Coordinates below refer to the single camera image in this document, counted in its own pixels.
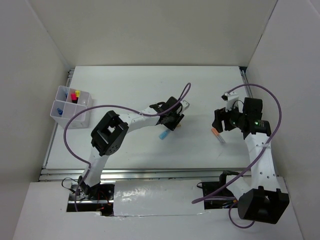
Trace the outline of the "blue glue stick tan cap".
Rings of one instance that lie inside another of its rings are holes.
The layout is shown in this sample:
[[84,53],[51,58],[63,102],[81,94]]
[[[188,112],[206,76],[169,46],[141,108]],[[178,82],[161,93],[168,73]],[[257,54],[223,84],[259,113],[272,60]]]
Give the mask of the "blue glue stick tan cap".
[[176,129],[180,128],[181,127],[181,124],[179,123],[176,128],[174,130],[171,130],[169,128],[167,128],[165,131],[163,131],[158,137],[161,139],[161,140],[164,140],[171,132],[175,131]]

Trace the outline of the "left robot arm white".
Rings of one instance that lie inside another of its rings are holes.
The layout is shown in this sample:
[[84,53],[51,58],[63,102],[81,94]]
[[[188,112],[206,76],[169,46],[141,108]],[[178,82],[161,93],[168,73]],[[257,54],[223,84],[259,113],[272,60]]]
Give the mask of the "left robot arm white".
[[184,117],[190,103],[178,102],[171,96],[166,102],[151,104],[138,113],[117,114],[108,111],[92,130],[89,165],[78,178],[81,194],[88,200],[99,193],[101,174],[108,158],[121,147],[124,138],[130,132],[144,128],[163,125],[174,131]]

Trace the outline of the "yellow black highlighter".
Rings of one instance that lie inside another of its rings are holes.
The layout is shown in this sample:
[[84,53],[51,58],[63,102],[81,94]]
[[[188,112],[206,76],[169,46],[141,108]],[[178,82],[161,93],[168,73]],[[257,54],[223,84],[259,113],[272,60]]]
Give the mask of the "yellow black highlighter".
[[79,90],[76,90],[76,91],[75,91],[75,95],[76,95],[77,98],[79,98],[80,93],[81,93],[81,92],[80,92]]

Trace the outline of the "blue cap spray bottle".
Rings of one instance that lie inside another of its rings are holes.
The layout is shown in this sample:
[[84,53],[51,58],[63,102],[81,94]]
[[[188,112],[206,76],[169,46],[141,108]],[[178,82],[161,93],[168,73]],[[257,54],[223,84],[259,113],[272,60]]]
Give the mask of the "blue cap spray bottle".
[[60,109],[60,108],[57,108],[57,112],[58,112],[58,114],[59,114],[60,116],[63,114],[63,110]]

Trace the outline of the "orange cap clear tube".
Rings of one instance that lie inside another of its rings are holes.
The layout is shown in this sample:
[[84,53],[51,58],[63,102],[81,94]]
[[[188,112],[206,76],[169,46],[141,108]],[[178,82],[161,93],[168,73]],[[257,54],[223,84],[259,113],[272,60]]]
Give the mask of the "orange cap clear tube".
[[211,131],[221,144],[225,143],[225,140],[223,139],[223,137],[220,135],[220,133],[214,127],[211,129]]

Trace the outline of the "pink black highlighter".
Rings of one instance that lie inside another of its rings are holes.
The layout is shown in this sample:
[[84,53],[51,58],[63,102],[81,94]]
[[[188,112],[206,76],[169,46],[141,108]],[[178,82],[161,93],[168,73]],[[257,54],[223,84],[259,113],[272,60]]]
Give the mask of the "pink black highlighter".
[[71,102],[74,103],[74,104],[77,104],[78,103],[78,98],[76,97],[76,94],[75,93],[71,93],[70,94],[70,98],[71,98]]

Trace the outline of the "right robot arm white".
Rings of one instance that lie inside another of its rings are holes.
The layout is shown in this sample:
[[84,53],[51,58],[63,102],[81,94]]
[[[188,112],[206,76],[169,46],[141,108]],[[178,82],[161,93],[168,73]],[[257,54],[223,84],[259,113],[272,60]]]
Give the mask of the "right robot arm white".
[[223,196],[237,200],[238,215],[243,220],[276,224],[290,203],[289,195],[281,191],[272,157],[271,127],[262,119],[263,101],[246,97],[239,110],[239,96],[225,94],[226,106],[214,112],[213,128],[218,133],[240,129],[248,149],[251,183],[243,177],[236,181],[224,179],[218,190]]

